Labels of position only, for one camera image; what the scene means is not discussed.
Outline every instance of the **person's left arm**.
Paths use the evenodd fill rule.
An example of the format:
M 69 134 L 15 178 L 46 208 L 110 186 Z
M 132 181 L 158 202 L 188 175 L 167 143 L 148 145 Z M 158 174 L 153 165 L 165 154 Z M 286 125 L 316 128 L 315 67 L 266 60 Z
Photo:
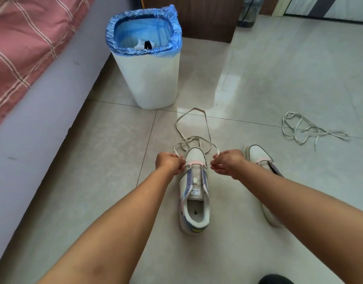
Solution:
M 155 164 L 156 170 L 101 215 L 38 284 L 129 283 L 165 190 L 185 160 L 161 152 Z

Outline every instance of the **floor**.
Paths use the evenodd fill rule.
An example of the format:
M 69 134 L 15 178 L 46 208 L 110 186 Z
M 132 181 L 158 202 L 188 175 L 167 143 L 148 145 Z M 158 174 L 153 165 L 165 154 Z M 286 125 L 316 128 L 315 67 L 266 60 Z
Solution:
M 260 16 L 230 45 L 183 39 L 178 98 L 166 109 L 137 107 L 108 60 L 0 262 L 0 284 L 37 281 L 146 178 L 158 152 L 172 151 L 175 120 L 192 107 L 207 111 L 220 150 L 260 144 L 287 178 L 363 210 L 363 26 Z M 281 133 L 288 111 L 350 140 L 322 137 L 316 152 L 313 139 L 299 146 Z M 199 113 L 180 129 L 207 136 Z M 240 183 L 213 173 L 209 183 L 211 223 L 193 238 L 179 229 L 172 181 L 131 283 L 253 284 L 268 273 L 341 283 L 286 229 L 270 227 Z

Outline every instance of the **tangled shoelace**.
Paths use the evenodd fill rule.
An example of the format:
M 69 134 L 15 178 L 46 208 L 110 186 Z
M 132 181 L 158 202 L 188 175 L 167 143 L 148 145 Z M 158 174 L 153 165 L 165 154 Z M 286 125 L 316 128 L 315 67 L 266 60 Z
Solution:
M 288 122 L 287 120 L 292 119 L 294 117 L 299 117 L 299 121 L 296 124 L 296 126 L 293 128 Z M 309 129 L 316 129 L 316 132 L 312 132 L 311 134 L 307 135 L 305 139 L 303 140 L 299 140 L 296 136 L 297 133 L 297 128 L 298 126 L 301 124 L 302 120 L 306 121 L 307 124 L 309 125 L 306 129 L 302 130 L 302 132 L 304 131 L 308 131 Z M 287 134 L 284 131 L 284 128 L 286 128 L 285 124 L 291 129 L 293 130 L 293 134 Z M 318 143 L 318 139 L 321 136 L 324 135 L 333 135 L 337 138 L 340 138 L 341 140 L 346 140 L 348 141 L 348 134 L 346 134 L 345 132 L 342 131 L 334 131 L 334 130 L 325 130 L 323 128 L 320 128 L 319 126 L 316 126 L 315 124 L 313 124 L 310 120 L 308 120 L 307 118 L 305 118 L 302 114 L 298 113 L 298 112 L 287 112 L 286 115 L 282 118 L 282 134 L 285 136 L 292 136 L 294 138 L 294 140 L 296 141 L 296 143 L 298 143 L 299 145 L 304 144 L 308 138 L 310 137 L 316 137 L 315 141 L 314 141 L 314 150 L 316 151 L 316 147 L 317 147 L 317 143 Z
M 207 127 L 207 133 L 208 133 L 208 136 L 209 136 L 209 140 L 203 138 L 203 137 L 200 137 L 200 136 L 197 136 L 197 135 L 193 135 L 193 136 L 190 136 L 190 137 L 184 137 L 184 135 L 181 133 L 180 129 L 178 128 L 178 121 L 183 117 L 185 116 L 186 114 L 190 113 L 191 111 L 193 110 L 198 110 L 200 112 L 202 112 L 205 116 L 205 122 L 206 122 L 206 127 Z M 178 133 L 181 135 L 182 139 L 181 139 L 181 142 L 177 142 L 177 143 L 174 143 L 172 146 L 174 147 L 174 152 L 175 154 L 178 156 L 178 157 L 181 157 L 179 155 L 179 153 L 176 151 L 176 148 L 175 148 L 175 145 L 180 145 L 181 148 L 184 150 L 184 151 L 187 151 L 190 146 L 189 146 L 189 143 L 191 143 L 192 141 L 194 140 L 198 140 L 198 144 L 199 144 L 199 147 L 201 148 L 201 140 L 207 142 L 210 144 L 210 147 L 209 149 L 205 152 L 205 154 L 207 154 L 208 152 L 210 152 L 210 150 L 212 149 L 212 146 L 215 147 L 217 149 L 217 156 L 220 154 L 220 150 L 217 148 L 217 146 L 212 143 L 212 137 L 210 136 L 210 132 L 209 132 L 209 126 L 207 125 L 207 118 L 206 118 L 206 112 L 205 110 L 203 109 L 199 109 L 197 107 L 194 107 L 193 109 L 191 109 L 190 111 L 186 112 L 185 114 L 183 114 L 182 116 L 180 116 L 177 120 L 176 120 L 176 123 L 175 123 L 175 126 L 176 126 L 176 130 L 178 131 Z

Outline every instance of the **white door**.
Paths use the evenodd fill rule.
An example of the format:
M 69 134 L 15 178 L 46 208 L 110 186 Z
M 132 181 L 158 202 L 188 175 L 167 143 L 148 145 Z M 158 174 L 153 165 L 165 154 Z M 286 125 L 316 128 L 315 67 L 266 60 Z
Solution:
M 363 0 L 292 0 L 285 13 L 363 22 Z

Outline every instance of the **shoe insole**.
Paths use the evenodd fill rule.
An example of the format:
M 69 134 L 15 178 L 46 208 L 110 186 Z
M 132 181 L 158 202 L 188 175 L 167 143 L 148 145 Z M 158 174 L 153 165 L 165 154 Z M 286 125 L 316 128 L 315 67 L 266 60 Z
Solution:
M 204 203 L 199 200 L 187 200 L 189 216 L 196 222 L 203 221 Z

